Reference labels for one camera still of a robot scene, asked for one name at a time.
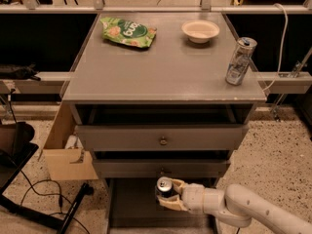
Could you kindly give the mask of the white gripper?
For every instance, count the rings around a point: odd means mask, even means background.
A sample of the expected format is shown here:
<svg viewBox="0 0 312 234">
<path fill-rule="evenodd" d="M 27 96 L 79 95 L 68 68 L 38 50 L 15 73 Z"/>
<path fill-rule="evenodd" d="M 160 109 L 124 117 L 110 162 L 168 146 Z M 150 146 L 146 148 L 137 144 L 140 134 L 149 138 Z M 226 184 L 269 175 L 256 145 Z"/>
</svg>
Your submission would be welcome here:
<svg viewBox="0 0 312 234">
<path fill-rule="evenodd" d="M 173 211 L 189 211 L 190 213 L 202 213 L 204 211 L 205 187 L 201 184 L 186 184 L 181 179 L 171 178 L 174 191 L 181 194 L 164 198 L 158 196 L 158 202 L 162 207 Z"/>
</svg>

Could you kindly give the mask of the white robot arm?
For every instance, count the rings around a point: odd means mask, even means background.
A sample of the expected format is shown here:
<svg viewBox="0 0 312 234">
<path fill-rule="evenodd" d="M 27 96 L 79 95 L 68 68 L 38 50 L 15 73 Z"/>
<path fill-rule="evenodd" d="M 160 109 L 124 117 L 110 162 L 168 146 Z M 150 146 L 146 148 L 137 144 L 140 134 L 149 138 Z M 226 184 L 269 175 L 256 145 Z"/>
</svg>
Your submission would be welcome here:
<svg viewBox="0 0 312 234">
<path fill-rule="evenodd" d="M 235 227 L 248 227 L 254 218 L 275 234 L 312 234 L 311 223 L 271 204 L 240 184 L 219 190 L 163 176 L 157 180 L 156 197 L 167 209 L 212 215 Z"/>
</svg>

